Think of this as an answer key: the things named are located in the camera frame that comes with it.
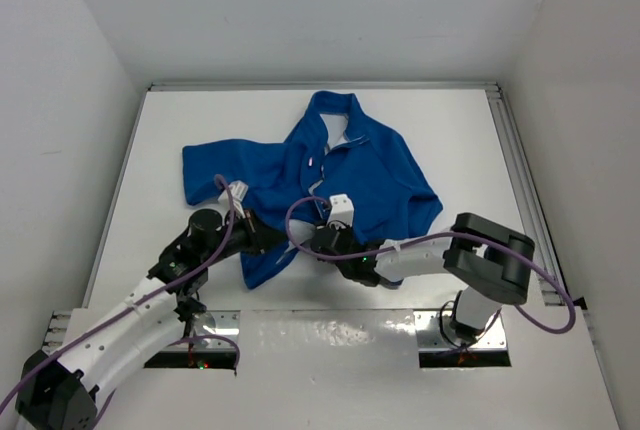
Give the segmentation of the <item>blue zip jacket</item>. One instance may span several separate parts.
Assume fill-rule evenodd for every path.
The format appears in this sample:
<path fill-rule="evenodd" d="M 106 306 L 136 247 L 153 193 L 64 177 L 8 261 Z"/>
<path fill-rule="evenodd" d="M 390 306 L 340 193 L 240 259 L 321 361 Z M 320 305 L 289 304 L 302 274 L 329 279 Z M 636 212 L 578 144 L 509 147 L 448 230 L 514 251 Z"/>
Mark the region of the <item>blue zip jacket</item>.
<path fill-rule="evenodd" d="M 227 139 L 182 150 L 183 188 L 195 206 L 219 196 L 216 175 L 248 187 L 244 205 L 283 229 L 297 200 L 345 194 L 362 241 L 426 234 L 443 205 L 403 137 L 366 115 L 357 97 L 315 93 L 281 143 Z"/>

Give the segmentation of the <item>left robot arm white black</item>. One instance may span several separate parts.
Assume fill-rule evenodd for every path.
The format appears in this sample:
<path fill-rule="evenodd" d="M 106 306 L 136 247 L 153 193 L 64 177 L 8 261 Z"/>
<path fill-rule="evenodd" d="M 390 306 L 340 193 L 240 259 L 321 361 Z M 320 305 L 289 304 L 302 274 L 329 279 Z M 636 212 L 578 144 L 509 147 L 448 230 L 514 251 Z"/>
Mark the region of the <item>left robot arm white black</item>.
<path fill-rule="evenodd" d="M 122 303 L 59 350 L 26 360 L 13 395 L 17 413 L 35 429 L 94 428 L 128 377 L 167 346 L 190 340 L 193 317 L 205 309 L 194 296 L 210 266 L 286 240 L 251 211 L 239 218 L 194 212 Z"/>

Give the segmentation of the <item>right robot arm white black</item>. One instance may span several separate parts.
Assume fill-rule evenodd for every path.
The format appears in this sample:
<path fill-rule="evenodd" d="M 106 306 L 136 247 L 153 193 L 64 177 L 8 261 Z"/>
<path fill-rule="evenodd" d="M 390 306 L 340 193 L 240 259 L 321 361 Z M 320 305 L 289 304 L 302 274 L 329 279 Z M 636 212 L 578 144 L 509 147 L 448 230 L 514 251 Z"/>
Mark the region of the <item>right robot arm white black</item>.
<path fill-rule="evenodd" d="M 309 248 L 336 265 L 343 277 L 368 287 L 399 287 L 410 277 L 448 273 L 466 287 L 459 291 L 442 336 L 452 346 L 475 344 L 488 322 L 505 305 L 527 302 L 531 269 L 521 258 L 533 257 L 535 244 L 524 234 L 473 213 L 461 213 L 451 227 L 456 235 L 446 248 L 407 241 L 360 243 L 344 223 L 316 231 Z"/>

